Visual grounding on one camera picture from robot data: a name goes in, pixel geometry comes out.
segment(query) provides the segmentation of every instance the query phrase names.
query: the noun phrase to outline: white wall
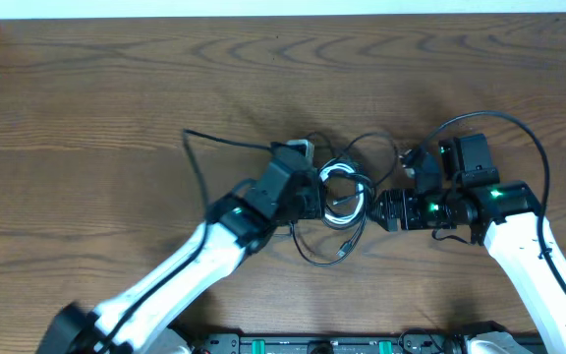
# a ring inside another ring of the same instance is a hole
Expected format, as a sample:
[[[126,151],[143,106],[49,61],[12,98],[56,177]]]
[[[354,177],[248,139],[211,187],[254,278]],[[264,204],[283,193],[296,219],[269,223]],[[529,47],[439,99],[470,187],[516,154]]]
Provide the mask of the white wall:
[[[0,20],[540,12],[566,0],[0,0]]]

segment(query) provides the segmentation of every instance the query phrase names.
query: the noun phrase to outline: wood grain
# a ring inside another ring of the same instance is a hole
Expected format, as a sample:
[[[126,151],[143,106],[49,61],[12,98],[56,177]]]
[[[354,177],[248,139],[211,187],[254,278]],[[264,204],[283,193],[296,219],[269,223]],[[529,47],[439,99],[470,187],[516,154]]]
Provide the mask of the wood grain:
[[[566,255],[566,15],[0,22],[0,353],[33,352],[54,314],[136,282],[198,224],[183,128],[247,142],[384,130],[411,147],[445,119],[498,109],[526,121],[552,166],[548,217]],[[485,132],[504,180],[540,194],[530,141]],[[219,197],[268,157],[196,143]],[[389,163],[357,153],[373,175]],[[408,183],[402,172],[383,187]],[[345,236],[302,225],[319,252]],[[179,320],[245,332],[385,333],[495,320],[533,331],[482,248],[371,226],[332,268],[277,237]]]

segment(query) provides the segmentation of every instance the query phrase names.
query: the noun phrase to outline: white cable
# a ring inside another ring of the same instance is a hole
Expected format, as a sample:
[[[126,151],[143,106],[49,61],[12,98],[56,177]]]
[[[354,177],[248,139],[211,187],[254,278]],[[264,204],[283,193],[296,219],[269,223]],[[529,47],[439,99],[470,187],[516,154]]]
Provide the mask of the white cable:
[[[334,163],[332,165],[330,165],[330,163],[333,160],[330,160],[329,162],[327,162],[324,167],[322,167],[322,169],[320,170],[320,179],[322,180],[322,183],[326,185],[326,181],[329,179],[329,175],[331,172],[333,171],[342,171],[344,173],[356,173],[355,169],[353,167],[351,167],[350,165],[346,164],[346,163]],[[358,192],[363,192],[364,191],[364,184],[362,183],[358,183],[357,184],[357,190]],[[358,215],[360,214],[360,212],[362,211],[362,208],[364,207],[364,193],[358,193],[357,195],[357,199],[358,199],[358,204],[355,206],[355,210],[353,210],[353,213],[351,213],[350,215],[346,215],[346,216],[336,216],[334,214],[332,214],[331,212],[329,212],[329,210],[327,209],[324,212],[324,217],[327,219],[327,221],[335,224],[335,225],[346,225],[351,223],[353,220],[355,220],[356,217],[358,217]]]

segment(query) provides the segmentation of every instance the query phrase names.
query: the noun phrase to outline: wooden table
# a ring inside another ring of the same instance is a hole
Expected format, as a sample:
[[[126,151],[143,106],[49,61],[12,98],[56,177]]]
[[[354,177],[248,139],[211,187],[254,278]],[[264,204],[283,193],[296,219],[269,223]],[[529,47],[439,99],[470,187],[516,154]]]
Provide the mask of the wooden table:
[[[263,144],[319,130],[338,145],[379,130],[404,149],[479,109],[515,114],[542,139],[548,217],[566,255],[566,15],[1,21],[0,353],[33,352],[62,306],[116,295],[191,235],[202,208],[182,129]],[[475,132],[503,180],[540,196],[527,136],[490,118],[444,137]],[[268,160],[196,149],[216,198]],[[373,177],[388,152],[358,149]],[[409,185],[399,171],[383,187]],[[302,231],[320,250],[346,238],[319,222]],[[180,317],[250,333],[483,320],[535,328],[484,248],[375,225],[331,268],[276,237]]]

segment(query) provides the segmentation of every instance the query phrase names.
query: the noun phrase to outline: green tape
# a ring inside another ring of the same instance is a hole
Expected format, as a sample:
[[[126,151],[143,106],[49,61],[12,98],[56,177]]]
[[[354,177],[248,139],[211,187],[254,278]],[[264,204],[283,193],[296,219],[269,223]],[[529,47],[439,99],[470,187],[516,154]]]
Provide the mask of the green tape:
[[[265,354],[265,340],[253,340],[253,354]]]
[[[380,341],[379,342],[379,354],[392,354],[392,342]]]

